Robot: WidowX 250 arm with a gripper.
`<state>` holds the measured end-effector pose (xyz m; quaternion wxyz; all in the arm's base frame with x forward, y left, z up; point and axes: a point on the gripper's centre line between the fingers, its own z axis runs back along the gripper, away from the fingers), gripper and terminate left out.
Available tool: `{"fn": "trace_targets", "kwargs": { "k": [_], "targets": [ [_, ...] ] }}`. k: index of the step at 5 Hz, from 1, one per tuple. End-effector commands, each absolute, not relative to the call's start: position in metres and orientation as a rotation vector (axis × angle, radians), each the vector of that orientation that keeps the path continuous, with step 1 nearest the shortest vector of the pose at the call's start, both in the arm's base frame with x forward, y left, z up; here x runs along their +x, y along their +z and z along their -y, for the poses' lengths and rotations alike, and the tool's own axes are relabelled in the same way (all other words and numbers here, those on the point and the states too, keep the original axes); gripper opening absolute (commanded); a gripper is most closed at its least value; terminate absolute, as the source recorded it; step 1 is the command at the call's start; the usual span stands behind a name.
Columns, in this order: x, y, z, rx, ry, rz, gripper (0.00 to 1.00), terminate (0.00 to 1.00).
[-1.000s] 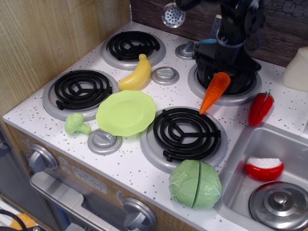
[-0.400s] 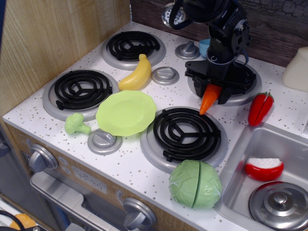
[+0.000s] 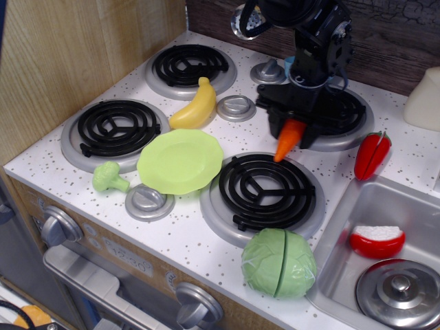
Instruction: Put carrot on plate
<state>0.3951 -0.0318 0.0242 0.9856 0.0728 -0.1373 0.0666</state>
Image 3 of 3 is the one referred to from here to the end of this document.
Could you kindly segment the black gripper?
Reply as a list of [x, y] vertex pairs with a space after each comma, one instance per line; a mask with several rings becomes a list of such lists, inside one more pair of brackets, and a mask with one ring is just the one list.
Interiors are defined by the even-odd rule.
[[303, 89], [295, 84], [259, 85], [256, 105], [268, 114], [271, 135], [278, 139], [286, 119], [306, 123], [300, 149], [335, 149], [337, 127], [347, 121], [343, 91], [328, 87]]

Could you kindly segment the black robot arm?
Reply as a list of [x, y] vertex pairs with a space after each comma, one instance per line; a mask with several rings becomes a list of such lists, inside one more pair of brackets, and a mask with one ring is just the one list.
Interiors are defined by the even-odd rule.
[[300, 147], [308, 149], [323, 131], [339, 123], [327, 115], [325, 106], [345, 93], [330, 82], [336, 75], [347, 75], [345, 67], [353, 58], [350, 11], [341, 1], [246, 1], [231, 18], [234, 34], [243, 40], [272, 27], [294, 31], [295, 59], [288, 82], [260, 84], [256, 103], [267, 110], [275, 138], [280, 138], [286, 120], [305, 123]]

